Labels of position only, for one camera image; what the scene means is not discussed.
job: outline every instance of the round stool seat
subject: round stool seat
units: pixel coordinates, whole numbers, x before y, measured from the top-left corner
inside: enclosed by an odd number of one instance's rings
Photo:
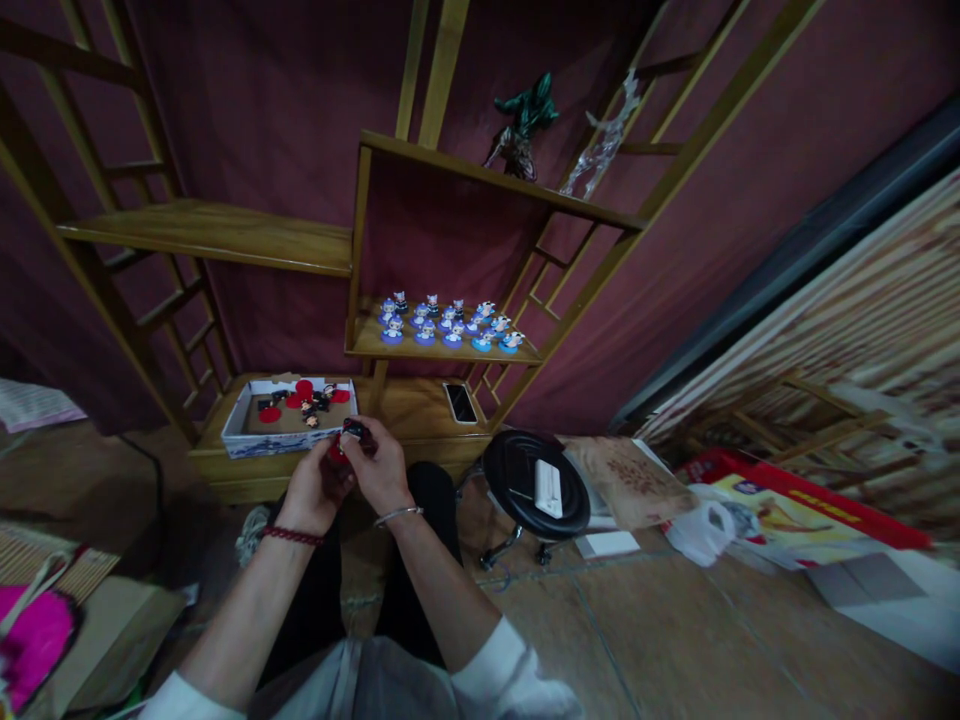
[[[563,517],[552,518],[534,504],[536,463],[543,460],[560,471]],[[483,474],[500,507],[524,530],[545,540],[566,540],[590,521],[587,488],[563,449],[519,430],[494,436],[483,452]]]

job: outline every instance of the bamboo mat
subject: bamboo mat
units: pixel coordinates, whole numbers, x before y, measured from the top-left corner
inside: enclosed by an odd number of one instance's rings
[[[76,559],[54,589],[82,604],[110,574],[118,555],[100,552],[81,543],[0,523],[0,585],[29,585],[51,553],[59,550]]]

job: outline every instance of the silver bangle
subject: silver bangle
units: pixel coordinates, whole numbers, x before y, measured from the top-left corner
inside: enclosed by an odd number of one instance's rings
[[[403,508],[402,510],[394,510],[392,513],[387,513],[386,515],[381,515],[377,518],[376,522],[373,523],[374,527],[383,527],[388,520],[393,520],[395,517],[400,515],[406,515],[407,513],[416,513],[417,515],[423,515],[423,508],[417,505],[409,508]]]

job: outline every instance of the green monster figure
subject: green monster figure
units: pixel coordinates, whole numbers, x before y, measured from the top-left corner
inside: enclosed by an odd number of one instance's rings
[[[552,84],[550,73],[544,73],[537,84],[515,98],[502,102],[493,101],[504,115],[513,115],[513,124],[508,125],[493,139],[490,155],[483,166],[488,168],[498,156],[503,155],[507,166],[504,173],[521,180],[537,181],[537,166],[533,162],[530,141],[537,130],[550,127],[560,117],[550,97]]]

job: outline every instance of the red bracelet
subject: red bracelet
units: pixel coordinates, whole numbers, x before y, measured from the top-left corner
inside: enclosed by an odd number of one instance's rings
[[[296,530],[287,530],[286,528],[278,528],[273,525],[268,525],[263,529],[263,536],[267,537],[268,535],[270,537],[278,537],[281,540],[289,540],[290,542],[302,542],[305,545],[313,545],[314,547],[320,547],[324,541],[322,535],[300,533]]]

